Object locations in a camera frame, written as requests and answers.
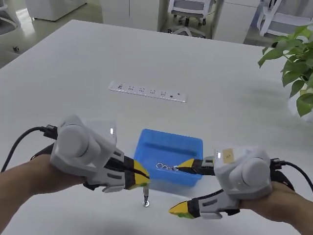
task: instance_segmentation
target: chair wheel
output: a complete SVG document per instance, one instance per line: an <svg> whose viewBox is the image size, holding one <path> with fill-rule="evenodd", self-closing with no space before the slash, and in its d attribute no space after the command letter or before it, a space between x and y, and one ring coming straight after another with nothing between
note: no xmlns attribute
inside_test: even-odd
<svg viewBox="0 0 313 235"><path fill-rule="evenodd" d="M15 52L19 52L19 51L20 51L20 48L19 48L19 47L13 47L13 50L14 50Z"/></svg>

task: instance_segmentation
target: white cabinet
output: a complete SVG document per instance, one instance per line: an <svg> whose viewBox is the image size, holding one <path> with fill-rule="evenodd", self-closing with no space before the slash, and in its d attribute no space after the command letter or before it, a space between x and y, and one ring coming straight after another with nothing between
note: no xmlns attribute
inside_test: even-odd
<svg viewBox="0 0 313 235"><path fill-rule="evenodd" d="M29 16L56 21L87 3L87 0L25 0Z"/></svg>
<svg viewBox="0 0 313 235"><path fill-rule="evenodd" d="M103 23L160 31L167 19L168 0L100 0Z"/></svg>
<svg viewBox="0 0 313 235"><path fill-rule="evenodd" d="M212 39L244 43L260 0L218 0Z"/></svg>

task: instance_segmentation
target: sticker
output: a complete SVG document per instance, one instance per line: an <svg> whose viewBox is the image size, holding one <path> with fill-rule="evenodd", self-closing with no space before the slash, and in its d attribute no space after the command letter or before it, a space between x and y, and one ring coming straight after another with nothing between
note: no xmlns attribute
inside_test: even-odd
<svg viewBox="0 0 313 235"><path fill-rule="evenodd" d="M234 153L232 148L224 149L223 150L223 163L229 164L233 163L234 160Z"/></svg>

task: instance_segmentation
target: white power strip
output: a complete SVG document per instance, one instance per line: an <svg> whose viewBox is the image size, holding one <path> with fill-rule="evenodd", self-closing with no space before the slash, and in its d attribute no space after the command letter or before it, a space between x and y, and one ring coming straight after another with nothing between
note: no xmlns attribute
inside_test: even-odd
<svg viewBox="0 0 313 235"><path fill-rule="evenodd" d="M174 92L169 90L156 90L155 88L138 86L134 84L111 82L109 90L115 92L124 92L129 94L137 94L152 98L167 99L178 102L187 102L187 95L182 92Z"/></svg>

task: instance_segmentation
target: cable connector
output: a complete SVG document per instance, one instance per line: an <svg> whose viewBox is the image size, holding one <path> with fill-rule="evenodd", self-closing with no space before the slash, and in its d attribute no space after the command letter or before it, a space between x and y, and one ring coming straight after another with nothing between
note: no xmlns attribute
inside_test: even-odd
<svg viewBox="0 0 313 235"><path fill-rule="evenodd" d="M271 170L281 170L282 169L282 162L279 158L273 158L270 160L270 169Z"/></svg>
<svg viewBox="0 0 313 235"><path fill-rule="evenodd" d="M53 140L57 140L58 138L58 127L52 126L52 125L47 125L45 127L45 131L43 131L44 136L48 137Z"/></svg>

